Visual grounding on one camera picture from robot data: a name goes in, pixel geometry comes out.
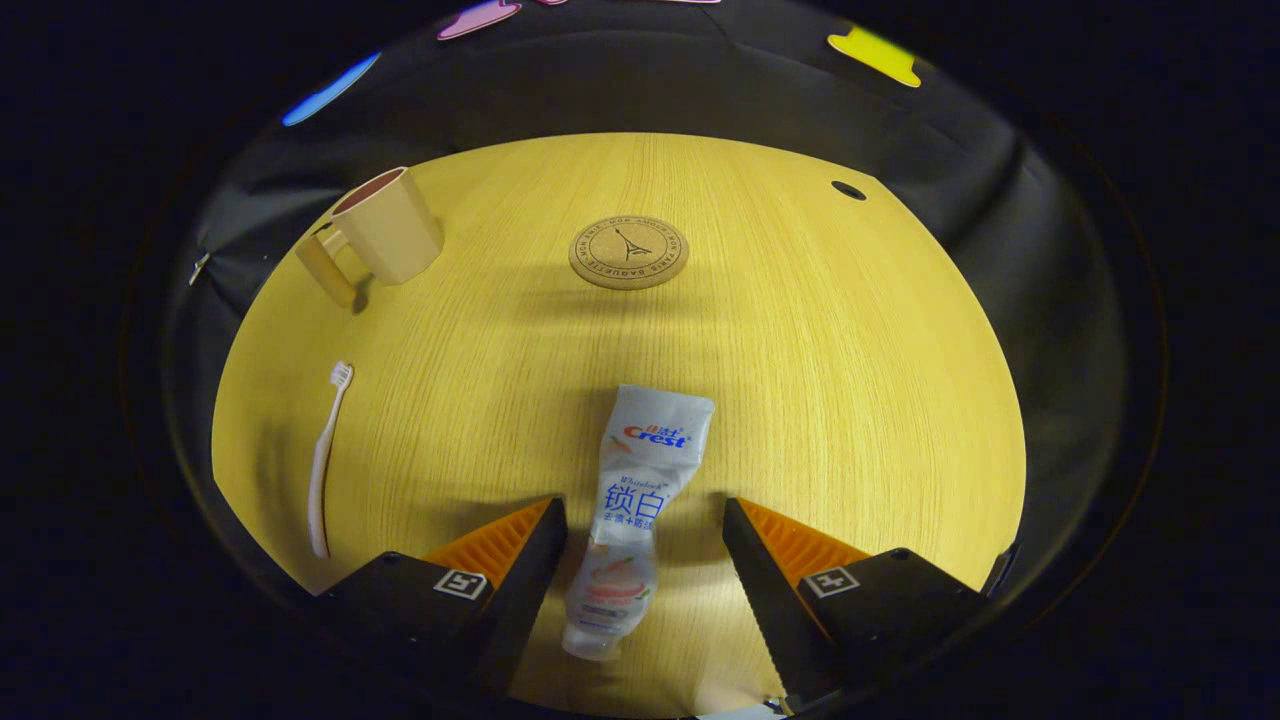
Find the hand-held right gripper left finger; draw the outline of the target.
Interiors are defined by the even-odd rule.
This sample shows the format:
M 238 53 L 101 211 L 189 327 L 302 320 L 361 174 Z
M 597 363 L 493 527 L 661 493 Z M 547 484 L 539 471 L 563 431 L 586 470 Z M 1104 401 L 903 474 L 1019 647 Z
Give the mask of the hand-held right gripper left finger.
M 567 536 L 547 497 L 424 557 L 387 551 L 317 597 L 319 624 L 434 700 L 502 700 Z

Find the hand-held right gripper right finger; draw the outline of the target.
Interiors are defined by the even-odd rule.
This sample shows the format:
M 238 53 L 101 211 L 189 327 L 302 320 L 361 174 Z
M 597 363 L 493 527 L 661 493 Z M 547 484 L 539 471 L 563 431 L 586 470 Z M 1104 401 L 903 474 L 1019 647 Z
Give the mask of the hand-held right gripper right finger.
M 722 539 L 792 706 L 887 687 L 987 603 L 911 550 L 868 553 L 740 497 L 726 501 Z

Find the white toothpaste tube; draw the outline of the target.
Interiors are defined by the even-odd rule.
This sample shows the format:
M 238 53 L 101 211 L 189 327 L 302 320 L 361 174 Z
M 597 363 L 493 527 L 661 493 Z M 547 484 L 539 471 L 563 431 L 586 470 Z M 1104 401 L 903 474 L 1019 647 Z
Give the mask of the white toothpaste tube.
M 623 384 L 598 459 L 596 500 L 582 561 L 566 596 L 561 647 L 613 659 L 659 585 L 655 528 L 703 462 L 710 398 Z

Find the pink toothbrush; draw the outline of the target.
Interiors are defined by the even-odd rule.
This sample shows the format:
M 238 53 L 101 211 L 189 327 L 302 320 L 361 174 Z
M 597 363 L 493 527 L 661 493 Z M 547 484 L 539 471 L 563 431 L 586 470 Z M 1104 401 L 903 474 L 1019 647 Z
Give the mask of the pink toothbrush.
M 332 369 L 329 380 L 334 388 L 334 397 L 326 418 L 326 424 L 314 446 L 314 456 L 308 478 L 307 528 L 310 547 L 314 556 L 317 559 L 330 557 L 325 521 L 326 469 L 340 407 L 353 374 L 353 368 L 344 361 L 338 361 Z

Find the round cork coaster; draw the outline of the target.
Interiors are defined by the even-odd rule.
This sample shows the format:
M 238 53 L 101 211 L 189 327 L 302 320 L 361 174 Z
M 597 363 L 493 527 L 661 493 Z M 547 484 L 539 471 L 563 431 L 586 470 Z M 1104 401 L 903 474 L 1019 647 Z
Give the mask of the round cork coaster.
M 677 277 L 691 258 L 686 236 L 671 223 L 643 215 L 608 217 L 571 241 L 570 266 L 605 290 L 646 290 Z

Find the beige cup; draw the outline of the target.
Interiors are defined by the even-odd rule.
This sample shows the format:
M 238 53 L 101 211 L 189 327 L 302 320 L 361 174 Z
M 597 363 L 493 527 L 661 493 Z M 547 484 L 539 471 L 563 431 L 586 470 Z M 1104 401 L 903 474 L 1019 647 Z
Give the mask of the beige cup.
M 411 169 L 394 167 L 351 190 L 328 219 L 296 246 L 294 255 L 325 295 L 352 307 L 357 290 L 337 264 L 351 249 L 383 284 L 403 284 L 440 255 L 443 231 Z

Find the black backdrop cloth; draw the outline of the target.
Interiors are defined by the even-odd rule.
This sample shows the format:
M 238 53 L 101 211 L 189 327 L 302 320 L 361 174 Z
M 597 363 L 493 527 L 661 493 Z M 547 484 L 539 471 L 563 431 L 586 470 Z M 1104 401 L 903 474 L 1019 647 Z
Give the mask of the black backdrop cloth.
M 1092 518 L 1139 363 L 1115 275 L 1137 234 L 1085 152 L 1019 97 L 928 69 L 893 88 L 820 50 L 835 14 L 799 0 L 732 6 L 586 0 L 467 38 L 387 47 L 296 126 L 271 120 L 229 161 L 195 223 L 163 351 L 175 452 L 233 557 L 296 584 L 236 519 L 211 469 L 212 404 L 232 337 L 287 246 L 340 188 L 402 161 L 554 135 L 703 135 L 805 154 L 891 188 L 955 260 L 1012 373 L 1029 451 L 1018 552 L 998 587 L 1083 569 L 1116 527 Z

